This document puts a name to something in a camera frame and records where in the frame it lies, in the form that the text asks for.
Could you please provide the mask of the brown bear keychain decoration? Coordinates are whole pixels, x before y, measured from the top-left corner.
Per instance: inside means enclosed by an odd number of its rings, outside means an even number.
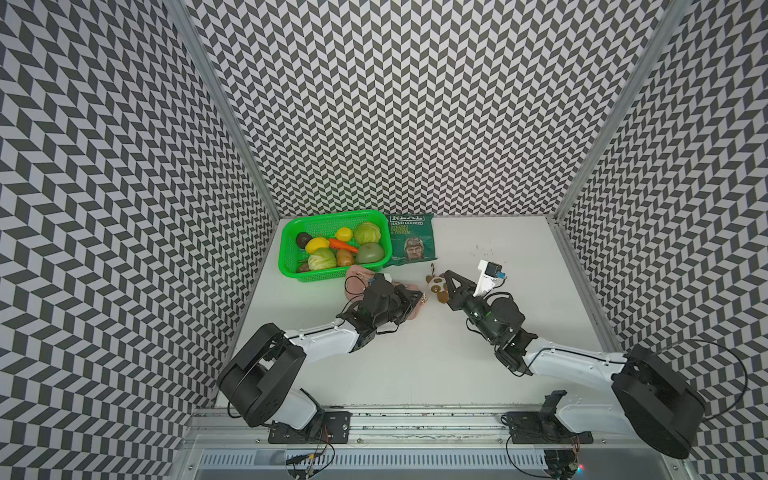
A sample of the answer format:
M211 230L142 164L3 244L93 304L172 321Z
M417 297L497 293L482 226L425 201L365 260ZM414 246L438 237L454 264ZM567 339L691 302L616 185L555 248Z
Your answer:
M447 304L450 300L446 279L443 275L430 274L426 276L427 288L438 302Z

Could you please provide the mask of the pink corduroy bag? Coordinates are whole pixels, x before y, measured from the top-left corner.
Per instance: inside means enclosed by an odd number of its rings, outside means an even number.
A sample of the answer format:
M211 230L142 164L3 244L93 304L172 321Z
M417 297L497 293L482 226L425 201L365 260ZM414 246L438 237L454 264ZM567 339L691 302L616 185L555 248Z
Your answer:
M361 300L365 288L373 279L374 272L361 265L352 265L346 272L344 290L347 300ZM416 303L416 306L407 316L407 320L414 320L421 308L426 303L425 296L422 296Z

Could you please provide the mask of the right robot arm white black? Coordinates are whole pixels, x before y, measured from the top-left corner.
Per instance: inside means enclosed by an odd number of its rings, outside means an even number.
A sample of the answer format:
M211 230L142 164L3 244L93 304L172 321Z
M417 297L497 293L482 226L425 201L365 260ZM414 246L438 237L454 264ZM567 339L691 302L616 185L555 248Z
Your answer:
M465 314L508 371L559 378L597 393L597 401L552 395L553 414L568 431L628 435L671 458L690 455L705 400L657 353L641 345L621 353L557 344L524 329L524 314L512 295L499 289L502 273L471 281L448 270L443 277L448 306Z

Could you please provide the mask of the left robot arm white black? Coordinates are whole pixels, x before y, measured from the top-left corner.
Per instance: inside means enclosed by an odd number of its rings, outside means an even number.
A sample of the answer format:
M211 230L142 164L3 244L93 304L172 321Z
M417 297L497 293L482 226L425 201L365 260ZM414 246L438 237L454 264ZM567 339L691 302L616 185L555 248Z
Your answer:
M234 354L217 385L227 413L250 427L287 427L310 438L320 435L325 410L294 383L301 369L337 355L354 353L385 332L396 332L422 303L424 294L381 273L363 283L333 321L285 331L266 323Z

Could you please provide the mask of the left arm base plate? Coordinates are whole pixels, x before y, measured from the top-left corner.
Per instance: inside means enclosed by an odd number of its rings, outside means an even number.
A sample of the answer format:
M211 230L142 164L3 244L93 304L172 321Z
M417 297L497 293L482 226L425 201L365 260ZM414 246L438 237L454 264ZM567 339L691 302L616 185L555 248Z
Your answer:
M310 444L326 442L332 445L347 444L352 414L349 411L321 411L306 427L296 430L284 423L274 423L269 428L269 444Z

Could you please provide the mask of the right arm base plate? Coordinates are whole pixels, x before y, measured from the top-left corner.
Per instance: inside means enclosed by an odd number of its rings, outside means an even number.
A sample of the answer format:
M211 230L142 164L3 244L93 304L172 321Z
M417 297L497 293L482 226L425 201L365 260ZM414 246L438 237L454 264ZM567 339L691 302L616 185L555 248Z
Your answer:
M509 411L500 422L508 428L513 444L590 445L594 436L589 431L571 432L554 416L541 417L537 412Z

